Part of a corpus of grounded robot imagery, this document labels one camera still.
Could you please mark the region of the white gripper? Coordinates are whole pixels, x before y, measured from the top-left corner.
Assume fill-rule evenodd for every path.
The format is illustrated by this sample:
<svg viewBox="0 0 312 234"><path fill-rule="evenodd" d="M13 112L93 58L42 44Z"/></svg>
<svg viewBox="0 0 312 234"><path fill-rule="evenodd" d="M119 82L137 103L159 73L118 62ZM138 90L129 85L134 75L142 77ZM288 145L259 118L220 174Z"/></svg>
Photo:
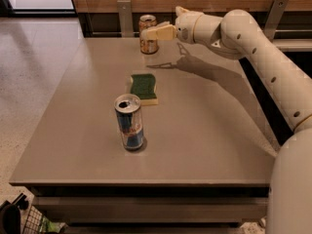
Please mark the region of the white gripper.
<svg viewBox="0 0 312 234"><path fill-rule="evenodd" d="M156 26L144 29L141 37L144 40L173 40L177 37L181 42L194 44L195 25L203 13L176 6L175 14L175 25L170 24L169 21L163 21Z"/></svg>

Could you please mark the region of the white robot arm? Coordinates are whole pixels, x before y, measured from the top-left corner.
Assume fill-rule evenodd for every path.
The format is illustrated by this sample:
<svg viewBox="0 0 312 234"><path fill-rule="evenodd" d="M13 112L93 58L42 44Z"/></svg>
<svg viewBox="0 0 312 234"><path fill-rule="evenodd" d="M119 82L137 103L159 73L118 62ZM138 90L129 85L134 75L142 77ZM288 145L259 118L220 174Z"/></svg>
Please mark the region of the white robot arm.
<svg viewBox="0 0 312 234"><path fill-rule="evenodd" d="M167 21L140 33L145 40L202 44L228 59L247 59L286 118L293 135L275 159L265 234L312 234L312 80L263 33L250 13L224 17L175 8Z"/></svg>

